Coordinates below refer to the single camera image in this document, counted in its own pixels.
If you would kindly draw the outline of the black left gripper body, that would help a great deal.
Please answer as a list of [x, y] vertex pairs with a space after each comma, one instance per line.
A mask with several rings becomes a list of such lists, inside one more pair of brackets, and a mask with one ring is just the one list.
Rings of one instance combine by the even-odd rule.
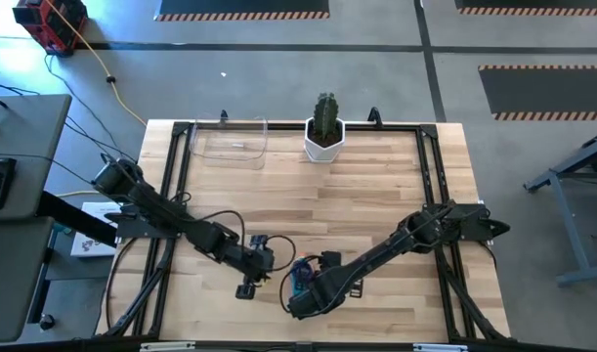
[[231, 246], [226, 253], [226, 264], [242, 273], [248, 283], [268, 279], [274, 263], [274, 251], [266, 246], [256, 249]]

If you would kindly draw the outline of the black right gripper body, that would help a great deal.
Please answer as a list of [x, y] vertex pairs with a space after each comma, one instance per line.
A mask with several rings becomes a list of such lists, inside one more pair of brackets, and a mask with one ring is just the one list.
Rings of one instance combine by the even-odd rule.
[[317, 276], [317, 291], [319, 293], [337, 293], [350, 291], [353, 282], [359, 280], [359, 266], [343, 265], [320, 267]]

